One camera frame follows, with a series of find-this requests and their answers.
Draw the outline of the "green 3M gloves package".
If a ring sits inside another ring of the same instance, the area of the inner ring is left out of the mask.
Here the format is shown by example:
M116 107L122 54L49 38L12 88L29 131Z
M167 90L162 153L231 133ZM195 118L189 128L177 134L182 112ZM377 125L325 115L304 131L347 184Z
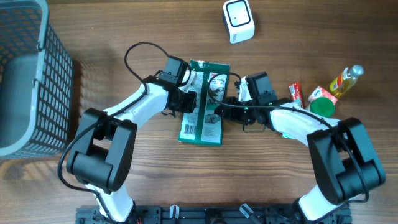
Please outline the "green 3M gloves package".
M215 113L218 102L222 101L228 87L230 66L191 60L190 68L197 76L190 91L197 94L196 107L192 113L183 115L178 140L204 146L222 145L222 119Z

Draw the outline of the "red white small packet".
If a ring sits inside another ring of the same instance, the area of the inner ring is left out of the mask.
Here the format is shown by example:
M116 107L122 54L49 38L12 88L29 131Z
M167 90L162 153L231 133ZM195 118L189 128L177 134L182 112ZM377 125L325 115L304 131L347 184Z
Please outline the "red white small packet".
M299 82L291 83L288 86L288 88L293 102L295 102L301 108L304 108L300 83Z

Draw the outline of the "red Kleenex tissue pack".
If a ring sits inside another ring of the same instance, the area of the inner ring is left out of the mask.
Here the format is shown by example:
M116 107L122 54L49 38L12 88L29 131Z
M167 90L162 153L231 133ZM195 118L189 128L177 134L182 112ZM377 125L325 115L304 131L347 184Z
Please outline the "red Kleenex tissue pack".
M325 90L324 88L322 88L320 86L318 86L318 87L316 87L316 89L314 89L314 91L308 97L308 101L313 102L317 98L321 98L321 97L328 98L330 101L332 101L332 103L334 105L338 101L338 99L335 96L333 96L331 93L329 93L327 90Z

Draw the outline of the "green lid jar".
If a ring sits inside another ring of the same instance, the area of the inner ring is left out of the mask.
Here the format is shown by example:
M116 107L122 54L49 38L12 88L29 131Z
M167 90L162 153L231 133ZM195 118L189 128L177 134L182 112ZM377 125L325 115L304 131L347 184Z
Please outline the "green lid jar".
M335 105L329 98L319 97L313 100L306 107L306 110L326 118L331 118L335 113Z

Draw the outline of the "yellow dish soap bottle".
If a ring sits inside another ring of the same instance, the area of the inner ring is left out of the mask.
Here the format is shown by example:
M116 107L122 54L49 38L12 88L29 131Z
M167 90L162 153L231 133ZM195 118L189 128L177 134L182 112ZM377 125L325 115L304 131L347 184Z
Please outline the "yellow dish soap bottle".
M364 68L361 65L346 67L342 73L330 83L331 94L337 98L340 98L356 84L359 77L363 74Z

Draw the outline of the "teal white small packet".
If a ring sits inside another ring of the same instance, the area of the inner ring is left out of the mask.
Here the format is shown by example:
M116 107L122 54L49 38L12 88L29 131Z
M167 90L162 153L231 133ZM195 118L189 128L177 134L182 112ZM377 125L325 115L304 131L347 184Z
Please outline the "teal white small packet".
M282 133L282 137L283 138L287 138L287 139L295 139L293 136L287 134L287 133Z

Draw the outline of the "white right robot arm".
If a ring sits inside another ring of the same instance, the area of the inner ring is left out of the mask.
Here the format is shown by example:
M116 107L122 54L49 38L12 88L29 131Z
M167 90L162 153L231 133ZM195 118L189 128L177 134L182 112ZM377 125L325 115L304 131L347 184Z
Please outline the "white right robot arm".
M386 181L386 173L363 123L309 112L282 98L265 102L228 97L214 110L243 125L258 122L286 133L308 147L316 186L292 205L292 223L319 223L340 217L351 203L365 203L369 192Z

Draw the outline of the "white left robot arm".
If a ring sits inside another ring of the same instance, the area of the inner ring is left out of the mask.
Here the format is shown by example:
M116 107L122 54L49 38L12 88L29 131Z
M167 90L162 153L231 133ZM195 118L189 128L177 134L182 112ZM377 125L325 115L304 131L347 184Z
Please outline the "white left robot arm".
M136 205L124 184L130 168L137 131L163 110L192 113L197 94L189 88L196 75L180 78L149 76L119 104L105 110L88 108L74 140L60 159L80 183L77 190L95 196L96 218L105 223L134 223Z

